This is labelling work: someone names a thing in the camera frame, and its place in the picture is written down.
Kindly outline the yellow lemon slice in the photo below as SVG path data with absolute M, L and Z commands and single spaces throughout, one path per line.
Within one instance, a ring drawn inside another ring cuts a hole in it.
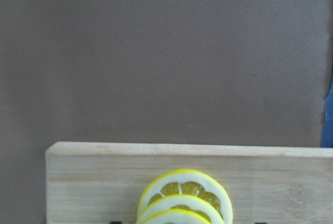
M 160 211 L 150 217 L 144 219 L 143 221 L 137 221 L 136 223 L 196 223 L 196 224 L 206 224 L 210 223 L 208 220 L 200 216 L 199 214 L 184 210 L 184 209 L 170 209 Z
M 211 176 L 193 169 L 178 169 L 155 178 L 140 197 L 136 217 L 142 217 L 155 201 L 173 194 L 198 197 L 215 208 L 225 223 L 233 223 L 232 204 L 226 190 Z
M 141 214 L 138 214 L 136 223 L 144 223 L 149 217 L 162 211 L 182 209 L 197 214 L 208 223 L 225 223 L 221 214 L 205 200 L 193 195 L 168 195 L 149 203 Z

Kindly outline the bamboo cutting board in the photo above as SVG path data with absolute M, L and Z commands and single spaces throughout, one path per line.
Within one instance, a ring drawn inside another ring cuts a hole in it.
M 58 142 L 46 151 L 47 223 L 134 223 L 145 187 L 175 169 L 227 191 L 234 223 L 332 223 L 332 149 Z

